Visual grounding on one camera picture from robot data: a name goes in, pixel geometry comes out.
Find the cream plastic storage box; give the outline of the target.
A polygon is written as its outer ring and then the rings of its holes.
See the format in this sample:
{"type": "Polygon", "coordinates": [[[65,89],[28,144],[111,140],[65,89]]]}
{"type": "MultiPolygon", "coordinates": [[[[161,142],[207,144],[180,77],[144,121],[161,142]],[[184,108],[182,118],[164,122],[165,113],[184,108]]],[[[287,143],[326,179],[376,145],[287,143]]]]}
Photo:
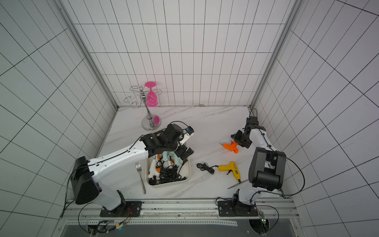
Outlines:
{"type": "Polygon", "coordinates": [[[182,177],[186,178],[185,180],[169,182],[169,183],[165,183],[165,184],[156,184],[156,185],[150,184],[149,183],[150,167],[151,167],[151,164],[154,162],[154,160],[157,159],[158,157],[161,157],[161,155],[155,155],[153,157],[148,158],[146,160],[145,166],[143,167],[143,168],[145,168],[146,171],[142,177],[143,177],[143,181],[145,181],[147,185],[149,185],[150,187],[153,187],[153,188],[162,188],[162,187],[168,187],[168,186],[183,184],[183,183],[186,183],[187,181],[189,181],[189,178],[191,177],[191,167],[190,167],[190,162],[187,161],[184,164],[184,167],[179,172],[179,174],[182,177]]]}

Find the white glue gun orange trigger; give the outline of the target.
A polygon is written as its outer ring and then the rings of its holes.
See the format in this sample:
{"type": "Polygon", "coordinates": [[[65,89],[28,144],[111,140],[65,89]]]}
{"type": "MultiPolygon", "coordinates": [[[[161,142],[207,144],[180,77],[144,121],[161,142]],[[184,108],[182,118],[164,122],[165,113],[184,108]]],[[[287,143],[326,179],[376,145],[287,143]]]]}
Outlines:
{"type": "Polygon", "coordinates": [[[157,168],[157,160],[153,160],[150,165],[148,178],[159,180],[160,179],[159,175],[160,175],[160,168],[157,168]]]}

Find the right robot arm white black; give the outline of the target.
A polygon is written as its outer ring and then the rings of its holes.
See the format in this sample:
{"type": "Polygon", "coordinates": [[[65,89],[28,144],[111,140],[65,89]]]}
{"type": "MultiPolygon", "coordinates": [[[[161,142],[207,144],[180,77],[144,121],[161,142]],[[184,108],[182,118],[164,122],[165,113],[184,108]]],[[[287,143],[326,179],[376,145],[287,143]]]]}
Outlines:
{"type": "Polygon", "coordinates": [[[274,194],[282,188],[286,155],[269,141],[266,129],[259,125],[256,116],[249,116],[243,130],[231,135],[237,145],[253,152],[248,170],[248,180],[236,192],[238,201],[254,204],[262,194],[274,194]]]}

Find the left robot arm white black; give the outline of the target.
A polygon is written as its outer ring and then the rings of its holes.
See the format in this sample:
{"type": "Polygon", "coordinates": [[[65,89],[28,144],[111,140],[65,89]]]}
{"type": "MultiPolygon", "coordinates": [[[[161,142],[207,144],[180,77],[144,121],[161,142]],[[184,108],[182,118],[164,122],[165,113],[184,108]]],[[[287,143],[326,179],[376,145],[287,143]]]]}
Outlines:
{"type": "Polygon", "coordinates": [[[181,128],[170,123],[165,129],[142,135],[132,145],[106,156],[89,160],[86,157],[78,158],[70,176],[75,204],[93,202],[108,211],[125,206],[122,193],[107,187],[102,180],[129,164],[161,155],[163,152],[174,152],[184,161],[193,154],[193,150],[185,146],[193,135],[191,126],[181,128]]]}

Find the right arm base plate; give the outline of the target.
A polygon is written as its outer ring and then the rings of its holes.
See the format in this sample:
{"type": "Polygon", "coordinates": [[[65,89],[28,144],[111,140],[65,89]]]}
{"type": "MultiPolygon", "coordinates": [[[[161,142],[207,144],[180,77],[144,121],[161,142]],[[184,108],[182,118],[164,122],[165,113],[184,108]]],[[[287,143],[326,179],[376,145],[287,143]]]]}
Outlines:
{"type": "Polygon", "coordinates": [[[258,217],[258,211],[253,206],[231,200],[217,201],[219,216],[221,217],[258,217]]]}

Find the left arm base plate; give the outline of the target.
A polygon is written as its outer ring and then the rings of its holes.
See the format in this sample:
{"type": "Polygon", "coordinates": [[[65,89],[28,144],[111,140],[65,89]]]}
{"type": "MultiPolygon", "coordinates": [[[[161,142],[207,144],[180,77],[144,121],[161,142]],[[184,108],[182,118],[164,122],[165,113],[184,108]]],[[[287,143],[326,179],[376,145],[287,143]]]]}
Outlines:
{"type": "Polygon", "coordinates": [[[139,217],[141,213],[141,201],[126,201],[112,211],[102,208],[100,217],[121,218],[121,217],[139,217]]]}

